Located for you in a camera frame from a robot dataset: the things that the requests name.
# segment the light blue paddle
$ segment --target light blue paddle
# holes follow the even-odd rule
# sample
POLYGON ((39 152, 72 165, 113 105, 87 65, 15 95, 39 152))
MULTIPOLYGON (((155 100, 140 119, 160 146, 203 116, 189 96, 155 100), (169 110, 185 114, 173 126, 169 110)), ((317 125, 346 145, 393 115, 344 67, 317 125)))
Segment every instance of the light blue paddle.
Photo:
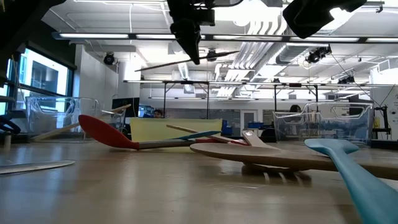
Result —
POLYGON ((212 136, 212 135, 215 135, 215 134, 218 134, 218 133, 220 133, 220 131, 203 131, 203 132, 189 134, 189 135, 186 135, 186 136, 173 138, 173 139, 188 140, 188 139, 195 139, 195 138, 202 138, 202 137, 212 136))
POLYGON ((398 192, 363 169, 344 152, 344 149, 357 146, 339 139, 307 139, 304 143, 310 149, 328 155, 335 163, 363 223, 398 223, 398 192))

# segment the transparent acrylic container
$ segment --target transparent acrylic container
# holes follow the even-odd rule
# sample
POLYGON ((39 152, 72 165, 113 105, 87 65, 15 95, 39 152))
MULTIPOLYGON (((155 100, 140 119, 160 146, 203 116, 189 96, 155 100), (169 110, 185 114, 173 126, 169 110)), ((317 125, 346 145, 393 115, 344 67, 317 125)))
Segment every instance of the transparent acrylic container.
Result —
MULTIPOLYGON (((99 102, 92 98, 30 96, 26 100, 29 138, 78 123, 81 114, 100 117, 107 113, 101 109, 99 102)), ((111 113, 102 116, 101 119, 120 130, 124 121, 124 111, 120 114, 111 113)), ((41 142, 92 141, 94 139, 80 126, 41 140, 41 142)))
POLYGON ((274 112, 276 140, 332 138, 370 145, 373 113, 371 103, 341 102, 309 103, 301 113, 274 112))

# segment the door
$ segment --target door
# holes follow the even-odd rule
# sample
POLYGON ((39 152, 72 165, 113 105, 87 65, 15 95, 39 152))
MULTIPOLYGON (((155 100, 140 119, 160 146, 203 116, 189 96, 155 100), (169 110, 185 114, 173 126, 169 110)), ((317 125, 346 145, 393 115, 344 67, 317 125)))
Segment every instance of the door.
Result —
POLYGON ((257 110, 241 110, 241 132, 247 129, 251 122, 258 122, 257 110))

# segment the person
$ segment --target person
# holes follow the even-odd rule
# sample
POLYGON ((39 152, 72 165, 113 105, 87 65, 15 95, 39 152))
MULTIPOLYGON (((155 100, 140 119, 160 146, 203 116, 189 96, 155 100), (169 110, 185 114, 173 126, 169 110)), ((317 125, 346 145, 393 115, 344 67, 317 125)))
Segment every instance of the person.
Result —
POLYGON ((163 111, 160 109, 156 109, 154 111, 154 118, 163 118, 163 111))
POLYGON ((300 113, 301 112, 301 107, 299 105, 292 105, 290 107, 289 113, 300 113))

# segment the wooden table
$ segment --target wooden table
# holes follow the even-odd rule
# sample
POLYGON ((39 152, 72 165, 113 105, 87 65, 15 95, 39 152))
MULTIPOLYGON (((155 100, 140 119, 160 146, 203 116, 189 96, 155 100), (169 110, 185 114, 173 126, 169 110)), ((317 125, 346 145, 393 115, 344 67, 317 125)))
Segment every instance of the wooden table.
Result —
MULTIPOLYGON (((0 155, 2 164, 76 163, 0 176, 2 224, 361 223, 336 172, 269 175, 200 154, 126 152, 99 143, 13 147, 0 155)), ((354 156, 398 157, 367 149, 354 156)), ((398 189, 398 182, 386 182, 398 189)))

